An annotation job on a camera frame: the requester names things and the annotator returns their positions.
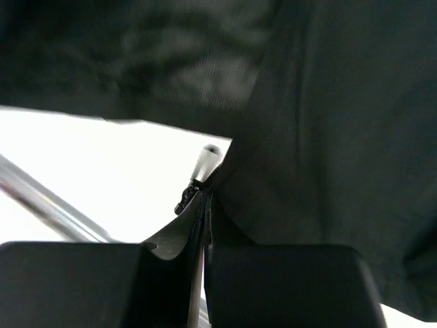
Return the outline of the black zip jacket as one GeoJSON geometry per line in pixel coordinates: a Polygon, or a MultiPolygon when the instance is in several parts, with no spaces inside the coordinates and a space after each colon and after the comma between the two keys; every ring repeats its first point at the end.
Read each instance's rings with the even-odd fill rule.
{"type": "Polygon", "coordinates": [[[435,1],[2,1],[1,104],[229,137],[243,232],[353,247],[436,320],[435,1]]]}

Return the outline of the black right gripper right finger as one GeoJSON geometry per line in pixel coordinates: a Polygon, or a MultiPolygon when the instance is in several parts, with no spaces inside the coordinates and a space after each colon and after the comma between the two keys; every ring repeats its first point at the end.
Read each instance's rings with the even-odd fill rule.
{"type": "Polygon", "coordinates": [[[210,246],[213,327],[385,327],[370,270],[343,246],[210,246]]]}

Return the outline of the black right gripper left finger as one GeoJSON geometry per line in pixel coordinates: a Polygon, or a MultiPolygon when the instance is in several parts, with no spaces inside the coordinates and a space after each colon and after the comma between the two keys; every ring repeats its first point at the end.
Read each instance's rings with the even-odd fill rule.
{"type": "Polygon", "coordinates": [[[1,326],[196,327],[199,267],[152,243],[6,243],[1,326]]]}

